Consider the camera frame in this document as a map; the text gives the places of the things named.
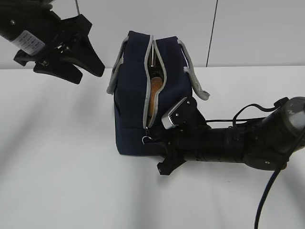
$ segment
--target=bag handle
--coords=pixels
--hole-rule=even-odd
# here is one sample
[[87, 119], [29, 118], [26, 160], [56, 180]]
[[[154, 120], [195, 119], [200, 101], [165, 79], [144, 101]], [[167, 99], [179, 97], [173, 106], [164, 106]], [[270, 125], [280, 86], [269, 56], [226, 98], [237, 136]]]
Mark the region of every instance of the bag handle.
[[193, 88], [194, 92], [202, 100], [205, 100], [205, 101], [208, 100], [209, 97], [210, 97], [210, 94], [208, 92], [202, 90], [202, 87], [201, 87], [201, 85], [200, 85], [200, 83], [197, 79], [196, 74], [195, 74], [192, 59], [191, 59], [191, 57], [190, 57], [190, 55], [189, 55], [189, 53], [186, 49], [185, 44], [179, 39], [177, 41], [178, 41], [178, 44], [181, 45], [182, 52], [183, 52], [184, 56], [186, 57], [188, 67], [184, 67], [183, 69], [184, 69], [184, 72], [188, 73], [188, 75], [189, 75], [191, 85], [192, 85], [192, 88]]
[[119, 55], [118, 55], [118, 57], [115, 61], [115, 64], [113, 66], [109, 86], [107, 88], [107, 93], [108, 94], [112, 94], [112, 95], [114, 94], [114, 90], [115, 90], [115, 87], [116, 87], [116, 82], [118, 81], [118, 74], [119, 74], [120, 65], [124, 63], [123, 54], [124, 54], [125, 46], [126, 46], [126, 43], [127, 43], [128, 40], [129, 40], [129, 37], [126, 37], [123, 40], [121, 48], [120, 48]]

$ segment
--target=cable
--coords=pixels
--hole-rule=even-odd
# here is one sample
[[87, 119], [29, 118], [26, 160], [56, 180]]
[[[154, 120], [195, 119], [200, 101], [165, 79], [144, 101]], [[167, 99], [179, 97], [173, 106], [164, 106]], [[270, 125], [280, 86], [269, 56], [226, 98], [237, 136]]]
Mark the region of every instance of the cable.
[[78, 5], [78, 1], [77, 0], [75, 0], [75, 4], [76, 4], [76, 9], [77, 9], [77, 14], [80, 15], [81, 14], [80, 7]]
[[275, 172], [270, 177], [270, 180], [269, 180], [269, 182], [268, 182], [268, 184], [267, 184], [267, 186], [266, 186], [266, 188], [264, 190], [263, 196], [262, 196], [261, 201], [260, 201], [260, 203], [258, 205], [258, 208], [257, 208], [254, 229], [258, 229], [258, 223], [259, 223], [259, 219], [260, 219], [260, 216], [261, 216], [261, 213], [262, 213], [262, 209], [263, 209], [264, 203], [265, 203], [265, 201], [267, 199], [268, 193], [269, 193], [273, 183], [275, 182], [275, 179], [280, 174], [280, 172], [283, 169], [283, 167], [286, 165], [286, 163], [289, 160], [289, 158], [292, 155], [292, 153], [300, 145], [300, 143], [303, 140], [304, 136], [305, 136], [305, 128], [302, 130], [300, 136], [296, 139], [296, 141], [291, 145], [290, 149], [286, 153], [286, 155], [283, 158], [282, 162], [279, 164], [278, 168], [275, 170]]
[[273, 107], [273, 108], [264, 108], [258, 104], [250, 104], [248, 106], [245, 106], [243, 109], [241, 109], [233, 118], [233, 127], [236, 127], [236, 121], [237, 121], [237, 117], [241, 114], [241, 112], [243, 112], [246, 108], [250, 107], [250, 106], [254, 106], [258, 109], [260, 109], [261, 111], [264, 112], [272, 112], [275, 111], [278, 107]]
[[[245, 118], [245, 119], [236, 119], [237, 122], [247, 122], [247, 121], [252, 121], [255, 119], [264, 119], [264, 118]], [[207, 120], [207, 123], [220, 123], [220, 122], [224, 122], [224, 123], [229, 123], [232, 122], [233, 119], [213, 119], [213, 120]]]
[[211, 51], [211, 45], [212, 45], [212, 39], [213, 39], [213, 33], [214, 33], [214, 26], [215, 26], [215, 20], [216, 20], [217, 6], [218, 6], [218, 0], [216, 0], [216, 7], [215, 7], [215, 12], [214, 12], [213, 26], [212, 26], [212, 32], [211, 32], [211, 38], [210, 38], [210, 44], [209, 44], [209, 52], [208, 52], [208, 57], [206, 59], [206, 67], [208, 67], [208, 64], [209, 64], [210, 51]]

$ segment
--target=label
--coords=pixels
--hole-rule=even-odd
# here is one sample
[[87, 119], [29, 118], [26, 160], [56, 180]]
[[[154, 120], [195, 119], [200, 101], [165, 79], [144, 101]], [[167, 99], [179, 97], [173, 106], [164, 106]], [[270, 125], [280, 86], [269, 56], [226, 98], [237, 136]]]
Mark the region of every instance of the label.
[[36, 55], [46, 46], [27, 30], [23, 31], [12, 43], [31, 56]]

